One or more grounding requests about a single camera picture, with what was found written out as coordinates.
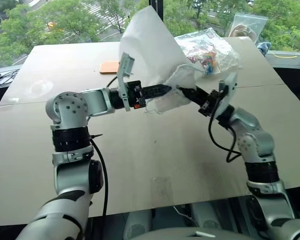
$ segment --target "wooden table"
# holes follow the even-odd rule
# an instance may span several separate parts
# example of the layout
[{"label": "wooden table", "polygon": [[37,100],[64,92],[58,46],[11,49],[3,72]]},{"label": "wooden table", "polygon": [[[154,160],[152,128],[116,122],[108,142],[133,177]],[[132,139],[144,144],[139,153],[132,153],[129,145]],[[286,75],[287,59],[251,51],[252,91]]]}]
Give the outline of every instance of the wooden table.
[{"label": "wooden table", "polygon": [[[300,186],[299,100],[248,38],[226,40],[242,59],[231,104],[253,113],[272,134],[280,177],[287,188]],[[0,103],[0,225],[28,223],[55,197],[45,102],[60,92],[105,86],[113,76],[98,69],[118,60],[118,46],[45,45],[29,55]],[[211,90],[219,80],[205,78],[198,86]],[[197,110],[191,103],[160,115],[118,110],[90,120],[90,133],[103,134],[97,144],[109,175],[108,214],[248,194],[242,158],[225,162],[226,153],[208,136],[209,118]],[[213,134],[230,146],[230,134],[218,124]],[[101,215],[103,199],[104,188],[94,195],[90,216]]]}]

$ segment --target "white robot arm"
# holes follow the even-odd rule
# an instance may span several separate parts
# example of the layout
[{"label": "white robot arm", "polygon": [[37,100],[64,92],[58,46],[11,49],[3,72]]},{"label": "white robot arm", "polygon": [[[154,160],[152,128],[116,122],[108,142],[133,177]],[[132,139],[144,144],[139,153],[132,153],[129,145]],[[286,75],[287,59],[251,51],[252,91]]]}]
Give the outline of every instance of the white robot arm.
[{"label": "white robot arm", "polygon": [[[130,75],[133,62],[134,59],[127,54],[122,55],[117,74],[118,88],[64,92],[47,102],[46,112],[53,120],[51,129],[56,151],[53,165],[58,196],[42,206],[18,240],[75,240],[83,237],[91,198],[103,186],[101,164],[91,159],[93,146],[87,128],[89,118],[113,113],[115,109],[129,111],[130,107],[145,107],[146,99],[162,96],[171,89],[161,84],[142,88],[139,81],[124,83],[123,78]],[[274,240],[300,240],[300,219],[295,219],[278,177],[273,139],[262,130],[253,115],[229,105],[235,86],[236,75],[231,74],[220,84],[219,91],[210,94],[200,88],[179,89],[200,106],[200,113],[212,120],[217,119],[237,139],[248,174],[247,186],[252,192],[247,204],[254,227],[267,232]],[[178,228],[174,234],[170,231],[173,230],[150,232],[137,239],[187,239],[193,236],[207,239],[213,236],[215,240],[250,239],[217,229]]]}]

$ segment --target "window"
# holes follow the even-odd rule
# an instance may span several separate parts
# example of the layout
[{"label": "window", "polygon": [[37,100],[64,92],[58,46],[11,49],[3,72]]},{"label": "window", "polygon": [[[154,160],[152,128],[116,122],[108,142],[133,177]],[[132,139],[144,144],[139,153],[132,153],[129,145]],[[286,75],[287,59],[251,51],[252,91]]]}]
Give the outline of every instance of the window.
[{"label": "window", "polygon": [[[22,63],[34,46],[119,41],[148,0],[0,0],[0,67]],[[300,0],[163,0],[174,36],[213,27],[227,36],[236,13],[268,17],[259,42],[300,52]]]}]

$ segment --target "yellow cable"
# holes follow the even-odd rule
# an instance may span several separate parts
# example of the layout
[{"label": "yellow cable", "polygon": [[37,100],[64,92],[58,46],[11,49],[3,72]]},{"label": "yellow cable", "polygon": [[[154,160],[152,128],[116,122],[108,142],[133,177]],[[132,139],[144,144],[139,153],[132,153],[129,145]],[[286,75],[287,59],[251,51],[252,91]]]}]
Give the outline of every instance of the yellow cable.
[{"label": "yellow cable", "polygon": [[281,59],[283,59],[283,58],[284,58],[284,59],[286,59],[286,58],[287,58],[287,59],[289,59],[289,58],[290,58],[290,59],[292,59],[292,58],[294,59],[294,58],[297,58],[297,57],[298,57],[298,56],[290,56],[290,57],[289,57],[289,56],[287,56],[287,57],[284,56],[284,57],[283,57],[283,56],[275,55],[273,52],[270,52],[270,53],[273,54],[276,58],[281,58]]}]

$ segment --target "clear plastic bag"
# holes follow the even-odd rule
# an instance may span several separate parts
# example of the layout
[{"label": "clear plastic bag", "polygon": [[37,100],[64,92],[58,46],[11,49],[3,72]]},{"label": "clear plastic bag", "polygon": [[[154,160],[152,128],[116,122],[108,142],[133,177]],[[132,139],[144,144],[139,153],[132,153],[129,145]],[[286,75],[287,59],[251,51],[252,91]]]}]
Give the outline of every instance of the clear plastic bag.
[{"label": "clear plastic bag", "polygon": [[265,16],[236,13],[230,28],[229,37],[250,37],[256,43],[266,21]]},{"label": "clear plastic bag", "polygon": [[205,75],[218,74],[241,67],[239,54],[213,28],[174,38],[192,63],[199,62]]}]

